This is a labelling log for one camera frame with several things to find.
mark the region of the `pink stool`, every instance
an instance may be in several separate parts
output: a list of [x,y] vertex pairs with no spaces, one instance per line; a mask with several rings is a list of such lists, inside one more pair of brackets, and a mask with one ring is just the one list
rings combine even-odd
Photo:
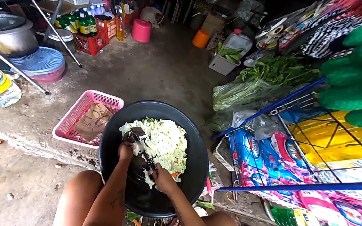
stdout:
[[133,21],[132,38],[139,42],[148,42],[150,39],[150,30],[152,24],[143,19],[135,19]]

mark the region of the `hand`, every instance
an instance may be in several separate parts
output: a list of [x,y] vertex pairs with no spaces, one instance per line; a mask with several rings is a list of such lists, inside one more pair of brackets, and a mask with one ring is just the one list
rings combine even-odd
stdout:
[[122,142],[122,144],[118,147],[118,159],[131,161],[131,158],[133,156],[133,150],[132,150],[133,144],[129,142]]
[[173,176],[167,169],[161,167],[160,163],[156,163],[157,172],[152,172],[154,182],[156,183],[159,191],[169,195],[175,188],[178,188],[177,183],[174,181]]

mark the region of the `pink plastic basket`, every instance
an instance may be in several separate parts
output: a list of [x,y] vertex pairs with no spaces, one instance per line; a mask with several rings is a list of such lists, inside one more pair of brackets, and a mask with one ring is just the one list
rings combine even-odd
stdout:
[[102,103],[111,113],[115,114],[124,106],[124,101],[116,96],[108,95],[96,90],[86,90],[77,102],[69,109],[59,123],[54,127],[53,137],[58,140],[70,142],[88,148],[98,148],[99,134],[92,141],[86,141],[74,130],[75,123],[89,110],[94,103]]

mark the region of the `yellow bag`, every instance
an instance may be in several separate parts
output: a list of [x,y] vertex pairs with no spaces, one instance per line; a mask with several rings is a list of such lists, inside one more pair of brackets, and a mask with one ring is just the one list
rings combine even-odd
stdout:
[[[348,111],[335,111],[331,114],[362,143],[362,128],[345,122],[344,116],[347,113]],[[323,163],[320,156],[325,162],[362,159],[362,146],[338,126],[330,115],[300,122],[298,126],[303,132],[295,125],[290,126],[289,130],[299,141],[300,148],[306,153],[305,156],[310,163]]]

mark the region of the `blue plastic lid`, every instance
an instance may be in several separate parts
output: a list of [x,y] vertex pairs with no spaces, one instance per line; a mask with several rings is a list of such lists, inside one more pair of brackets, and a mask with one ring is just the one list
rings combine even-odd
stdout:
[[63,55],[58,50],[47,47],[39,47],[33,54],[10,58],[10,61],[24,72],[32,73],[50,71],[65,62]]

